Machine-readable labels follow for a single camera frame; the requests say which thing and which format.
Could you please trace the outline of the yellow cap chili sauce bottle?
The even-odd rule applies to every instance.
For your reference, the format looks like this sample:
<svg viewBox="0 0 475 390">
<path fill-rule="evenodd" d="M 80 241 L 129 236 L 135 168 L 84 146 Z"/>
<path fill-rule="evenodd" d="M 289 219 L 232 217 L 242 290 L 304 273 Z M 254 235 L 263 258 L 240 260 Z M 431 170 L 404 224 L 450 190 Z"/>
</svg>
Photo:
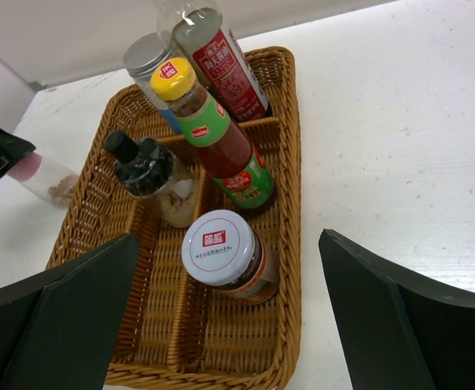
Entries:
<svg viewBox="0 0 475 390">
<path fill-rule="evenodd" d="M 198 81 L 187 59 L 165 60 L 149 84 L 168 105 L 206 173 L 239 208 L 254 210 L 271 202 L 274 181 L 257 147 Z"/>
</svg>

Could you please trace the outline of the black cap brown spice bottle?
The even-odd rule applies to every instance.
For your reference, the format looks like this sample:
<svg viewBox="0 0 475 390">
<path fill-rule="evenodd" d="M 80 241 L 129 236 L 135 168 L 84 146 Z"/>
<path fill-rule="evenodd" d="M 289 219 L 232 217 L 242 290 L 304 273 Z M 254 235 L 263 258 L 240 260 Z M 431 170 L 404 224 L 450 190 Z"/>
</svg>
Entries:
<svg viewBox="0 0 475 390">
<path fill-rule="evenodd" d="M 192 223 L 197 178 L 163 143 L 150 137 L 133 140 L 115 130 L 102 148 L 114 157 L 119 183 L 142 206 L 173 227 Z"/>
</svg>

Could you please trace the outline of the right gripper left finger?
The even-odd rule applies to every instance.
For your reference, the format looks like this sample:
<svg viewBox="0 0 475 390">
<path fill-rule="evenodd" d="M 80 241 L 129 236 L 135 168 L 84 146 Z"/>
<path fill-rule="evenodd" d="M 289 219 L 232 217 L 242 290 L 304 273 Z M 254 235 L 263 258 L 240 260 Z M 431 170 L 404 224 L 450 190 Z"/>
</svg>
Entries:
<svg viewBox="0 0 475 390">
<path fill-rule="evenodd" d="M 139 251 L 126 233 L 0 288 L 0 389 L 101 389 Z"/>
</svg>

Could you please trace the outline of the small red label spice jar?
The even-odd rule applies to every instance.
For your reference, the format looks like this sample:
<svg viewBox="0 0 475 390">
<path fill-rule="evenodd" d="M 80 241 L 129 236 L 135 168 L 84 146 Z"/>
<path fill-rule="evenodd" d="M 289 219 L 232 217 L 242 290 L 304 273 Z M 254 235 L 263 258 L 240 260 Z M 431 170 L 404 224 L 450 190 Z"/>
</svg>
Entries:
<svg viewBox="0 0 475 390">
<path fill-rule="evenodd" d="M 213 210 L 194 221 L 181 259 L 194 280 L 248 304 L 268 301 L 279 290 L 279 256 L 234 211 Z"/>
</svg>

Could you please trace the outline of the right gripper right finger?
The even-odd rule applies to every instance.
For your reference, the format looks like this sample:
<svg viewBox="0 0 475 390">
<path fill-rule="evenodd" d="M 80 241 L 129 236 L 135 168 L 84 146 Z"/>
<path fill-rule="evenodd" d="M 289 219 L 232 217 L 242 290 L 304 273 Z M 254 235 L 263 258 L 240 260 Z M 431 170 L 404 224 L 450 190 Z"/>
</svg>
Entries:
<svg viewBox="0 0 475 390">
<path fill-rule="evenodd" d="M 326 229 L 319 250 L 355 389 L 475 389 L 475 292 Z"/>
</svg>

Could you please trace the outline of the tall dark sauce bottle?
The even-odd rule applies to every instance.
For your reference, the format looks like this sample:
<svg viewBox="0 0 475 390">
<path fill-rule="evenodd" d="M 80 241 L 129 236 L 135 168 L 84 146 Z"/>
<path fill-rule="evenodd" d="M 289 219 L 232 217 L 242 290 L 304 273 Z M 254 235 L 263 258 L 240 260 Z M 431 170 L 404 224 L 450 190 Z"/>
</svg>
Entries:
<svg viewBox="0 0 475 390">
<path fill-rule="evenodd" d="M 156 1 L 157 34 L 193 66 L 199 81 L 241 123 L 272 106 L 215 1 Z"/>
</svg>

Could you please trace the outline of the pink lid spice jar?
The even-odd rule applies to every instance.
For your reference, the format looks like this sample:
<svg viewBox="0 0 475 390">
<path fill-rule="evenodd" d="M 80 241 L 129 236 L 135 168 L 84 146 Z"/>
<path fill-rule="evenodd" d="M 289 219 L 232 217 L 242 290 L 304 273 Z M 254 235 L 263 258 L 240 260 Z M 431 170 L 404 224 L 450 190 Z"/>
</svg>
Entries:
<svg viewBox="0 0 475 390">
<path fill-rule="evenodd" d="M 41 200 L 58 208 L 68 208 L 79 175 L 36 152 L 23 158 L 7 175 Z"/>
</svg>

